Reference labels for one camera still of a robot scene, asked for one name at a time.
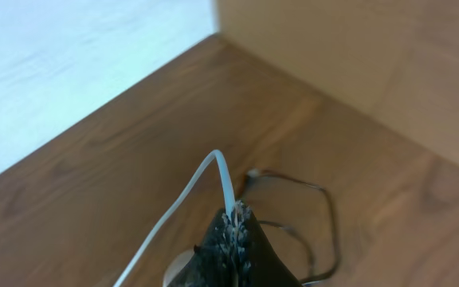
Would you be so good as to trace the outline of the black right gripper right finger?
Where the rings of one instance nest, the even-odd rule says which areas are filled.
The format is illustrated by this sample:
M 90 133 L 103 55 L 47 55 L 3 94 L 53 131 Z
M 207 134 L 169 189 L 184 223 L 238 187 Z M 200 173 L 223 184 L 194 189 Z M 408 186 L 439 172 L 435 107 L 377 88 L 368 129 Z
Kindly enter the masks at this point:
M 235 248 L 239 286 L 300 286 L 273 250 L 250 207 L 242 201 L 235 203 Z

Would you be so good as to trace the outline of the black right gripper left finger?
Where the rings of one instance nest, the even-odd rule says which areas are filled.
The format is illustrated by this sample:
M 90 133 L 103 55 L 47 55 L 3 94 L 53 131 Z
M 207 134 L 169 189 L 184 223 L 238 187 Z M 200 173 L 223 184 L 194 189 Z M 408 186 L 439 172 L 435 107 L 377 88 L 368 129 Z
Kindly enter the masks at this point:
M 236 283 L 228 218 L 220 209 L 212 219 L 194 254 L 168 282 L 170 287 L 231 287 Z

